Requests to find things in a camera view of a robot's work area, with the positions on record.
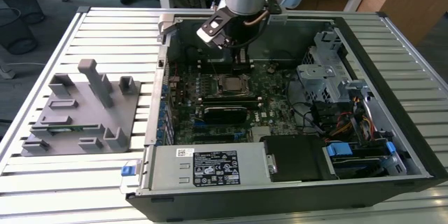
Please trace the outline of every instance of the red cable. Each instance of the red cable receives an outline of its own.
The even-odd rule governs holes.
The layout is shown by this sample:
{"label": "red cable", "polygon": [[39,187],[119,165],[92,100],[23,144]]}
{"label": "red cable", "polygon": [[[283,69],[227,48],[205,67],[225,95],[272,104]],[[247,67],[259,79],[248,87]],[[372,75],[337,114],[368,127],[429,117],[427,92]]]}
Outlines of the red cable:
{"label": "red cable", "polygon": [[339,117],[337,117],[337,125],[336,125],[336,128],[339,128],[339,125],[340,125],[340,120],[341,120],[341,116],[343,115],[348,115],[348,114],[351,114],[351,112],[343,112],[340,115],[339,115]]}

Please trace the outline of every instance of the barcode sticker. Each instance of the barcode sticker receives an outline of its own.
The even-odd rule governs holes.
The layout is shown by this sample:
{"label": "barcode sticker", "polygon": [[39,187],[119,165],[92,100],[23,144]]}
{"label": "barcode sticker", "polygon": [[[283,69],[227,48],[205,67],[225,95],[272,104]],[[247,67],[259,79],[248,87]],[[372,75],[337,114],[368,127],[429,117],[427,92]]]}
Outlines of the barcode sticker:
{"label": "barcode sticker", "polygon": [[192,157],[195,149],[176,149],[176,157]]}

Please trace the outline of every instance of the white cable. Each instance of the white cable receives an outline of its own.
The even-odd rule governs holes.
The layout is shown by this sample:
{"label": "white cable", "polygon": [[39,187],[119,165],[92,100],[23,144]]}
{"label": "white cable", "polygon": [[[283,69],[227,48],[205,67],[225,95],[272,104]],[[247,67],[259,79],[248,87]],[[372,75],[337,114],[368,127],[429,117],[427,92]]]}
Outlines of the white cable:
{"label": "white cable", "polygon": [[23,63],[8,63],[7,65],[40,65],[40,66],[45,66],[47,64],[36,63],[36,62],[23,62]]}

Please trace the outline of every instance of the copper tube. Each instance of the copper tube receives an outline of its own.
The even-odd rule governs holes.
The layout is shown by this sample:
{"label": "copper tube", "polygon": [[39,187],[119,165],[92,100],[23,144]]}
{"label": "copper tube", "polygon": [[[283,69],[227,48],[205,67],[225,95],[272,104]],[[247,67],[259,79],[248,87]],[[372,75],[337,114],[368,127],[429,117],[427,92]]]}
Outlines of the copper tube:
{"label": "copper tube", "polygon": [[253,26],[253,25],[256,25],[268,16],[268,14],[269,14],[269,12],[268,12],[268,10],[265,10],[264,13],[261,13],[260,16],[255,20],[252,20],[252,21],[244,21],[244,25],[245,26]]}

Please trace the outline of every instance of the green circuit board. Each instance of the green circuit board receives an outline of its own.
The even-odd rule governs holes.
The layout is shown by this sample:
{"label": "green circuit board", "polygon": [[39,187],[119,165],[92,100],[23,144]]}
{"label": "green circuit board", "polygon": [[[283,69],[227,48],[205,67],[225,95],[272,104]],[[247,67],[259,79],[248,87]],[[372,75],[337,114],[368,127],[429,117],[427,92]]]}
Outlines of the green circuit board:
{"label": "green circuit board", "polygon": [[180,78],[172,84],[175,120],[175,144],[204,144],[213,141],[197,141],[196,136],[229,136],[235,142],[252,142],[251,129],[259,126],[269,127],[272,135],[297,134],[293,113],[287,104],[284,90],[291,70],[279,70],[268,73],[269,62],[256,62],[251,73],[249,91],[261,97],[263,104],[257,110],[247,111],[247,120],[243,124],[205,125],[203,122],[203,107],[197,99],[207,94],[216,93],[213,81],[215,74],[200,74],[191,66],[177,65]]}

